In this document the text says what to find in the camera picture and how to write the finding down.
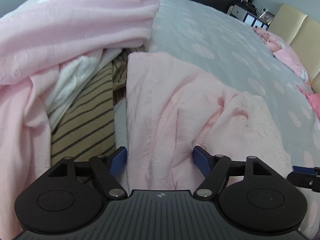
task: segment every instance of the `gray bedsheet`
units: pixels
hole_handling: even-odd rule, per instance
[[[320,166],[320,136],[315,114],[297,90],[311,89],[272,57],[251,27],[189,0],[160,0],[148,52],[167,52],[211,72],[228,86],[260,95],[281,132],[292,165]],[[127,145],[126,102],[115,107],[116,144]],[[301,231],[313,237],[319,228],[320,193],[303,190],[310,213]]]

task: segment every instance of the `beige headboard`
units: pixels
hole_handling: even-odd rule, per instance
[[[320,93],[320,23],[282,4],[268,31],[290,44],[305,66],[313,90]]]

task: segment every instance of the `drawer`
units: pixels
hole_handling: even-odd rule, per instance
[[[231,14],[238,18],[239,20],[243,21],[243,19],[245,18],[247,11],[245,9],[242,9],[241,7],[235,5],[232,9]]]

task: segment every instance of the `silver screw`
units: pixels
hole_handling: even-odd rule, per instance
[[[113,197],[121,197],[124,194],[124,191],[120,188],[113,188],[109,191],[109,195]]]
[[[212,195],[212,191],[207,188],[197,190],[197,195],[200,197],[209,197]]]

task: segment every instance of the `pink blanket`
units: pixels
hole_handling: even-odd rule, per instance
[[[165,53],[132,53],[127,78],[129,189],[194,191],[203,180],[193,147],[291,171],[280,132],[259,96],[240,93]]]
[[[50,166],[43,101],[59,65],[150,39],[158,0],[51,0],[0,19],[0,239],[21,232],[18,194]]]

